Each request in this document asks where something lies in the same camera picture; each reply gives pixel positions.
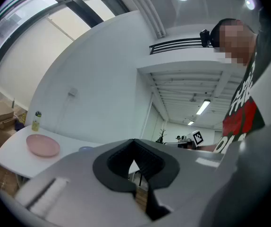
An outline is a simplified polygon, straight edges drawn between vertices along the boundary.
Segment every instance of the yellow bottle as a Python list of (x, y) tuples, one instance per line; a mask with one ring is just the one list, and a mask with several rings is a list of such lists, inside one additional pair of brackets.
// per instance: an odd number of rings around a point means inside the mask
[(41, 119), (41, 112), (37, 111), (35, 113), (35, 117), (34, 117), (34, 120), (32, 123), (32, 130), (33, 131), (39, 131), (40, 119)]

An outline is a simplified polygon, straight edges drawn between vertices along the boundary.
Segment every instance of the white table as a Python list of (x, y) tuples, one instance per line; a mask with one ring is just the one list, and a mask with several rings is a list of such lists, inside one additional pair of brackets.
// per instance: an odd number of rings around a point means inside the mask
[[(26, 144), (26, 138), (31, 134), (42, 134), (51, 137), (60, 145), (57, 156), (44, 158), (34, 155)], [(80, 147), (98, 147), (102, 144), (76, 140), (40, 128), (38, 132), (32, 131), (29, 125), (12, 135), (0, 148), (0, 165), (17, 175), (33, 178), (46, 168), (59, 161), (61, 158), (77, 152)], [(129, 173), (138, 171), (139, 168), (133, 161)]]

